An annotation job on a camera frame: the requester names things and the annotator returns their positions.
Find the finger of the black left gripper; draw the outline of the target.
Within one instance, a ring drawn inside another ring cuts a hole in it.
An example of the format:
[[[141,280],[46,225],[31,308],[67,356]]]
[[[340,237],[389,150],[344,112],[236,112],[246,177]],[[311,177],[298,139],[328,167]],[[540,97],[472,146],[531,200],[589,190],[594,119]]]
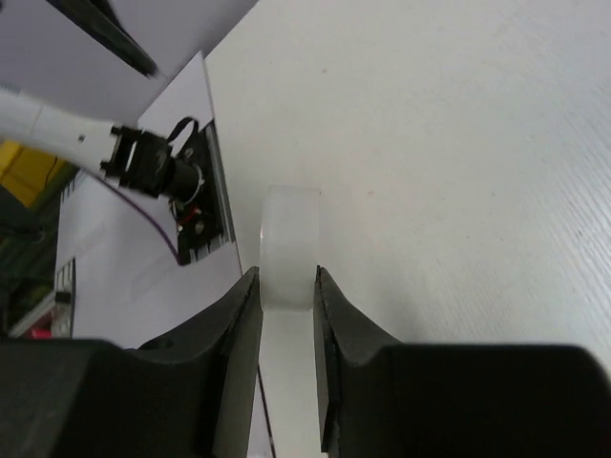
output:
[[[48,0],[47,3],[138,73],[158,74],[157,63],[123,28],[109,1]]]

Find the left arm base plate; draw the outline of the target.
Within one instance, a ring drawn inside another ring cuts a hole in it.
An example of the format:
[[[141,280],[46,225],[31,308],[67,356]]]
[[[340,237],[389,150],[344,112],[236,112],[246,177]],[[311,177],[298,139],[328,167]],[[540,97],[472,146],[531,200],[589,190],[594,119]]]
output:
[[[178,122],[168,141],[173,172],[167,188],[178,259],[187,265],[234,239],[215,123]]]

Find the clear tape roll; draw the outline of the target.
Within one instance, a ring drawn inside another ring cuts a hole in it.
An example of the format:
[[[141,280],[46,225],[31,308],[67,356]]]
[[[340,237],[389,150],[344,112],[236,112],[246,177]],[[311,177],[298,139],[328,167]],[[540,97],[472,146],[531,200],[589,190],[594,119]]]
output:
[[[320,233],[320,191],[273,185],[263,203],[259,278],[265,310],[313,306]]]

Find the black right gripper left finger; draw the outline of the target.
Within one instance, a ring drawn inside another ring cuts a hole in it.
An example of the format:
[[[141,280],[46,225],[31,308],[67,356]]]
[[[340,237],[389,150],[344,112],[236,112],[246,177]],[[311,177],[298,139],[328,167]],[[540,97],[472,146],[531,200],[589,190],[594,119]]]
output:
[[[151,364],[143,432],[160,457],[247,454],[263,328],[259,270],[137,349]]]

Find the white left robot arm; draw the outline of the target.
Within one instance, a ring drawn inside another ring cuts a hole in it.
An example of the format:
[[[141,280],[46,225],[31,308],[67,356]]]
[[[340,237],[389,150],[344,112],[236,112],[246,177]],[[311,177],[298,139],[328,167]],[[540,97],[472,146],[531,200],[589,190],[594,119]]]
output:
[[[54,1],[53,7],[137,72],[152,77],[158,65],[128,33],[107,1]],[[46,104],[23,92],[1,90],[1,134],[57,154],[83,171],[119,186],[184,205],[209,194],[213,183],[207,150],[175,154],[173,143],[190,123],[167,137],[95,119]]]

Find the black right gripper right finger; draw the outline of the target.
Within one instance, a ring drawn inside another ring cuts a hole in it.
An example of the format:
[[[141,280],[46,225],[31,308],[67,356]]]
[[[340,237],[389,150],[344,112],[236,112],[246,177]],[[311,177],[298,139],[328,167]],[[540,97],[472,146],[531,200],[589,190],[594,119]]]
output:
[[[353,305],[329,271],[314,282],[314,350],[321,450],[408,453],[402,344]]]

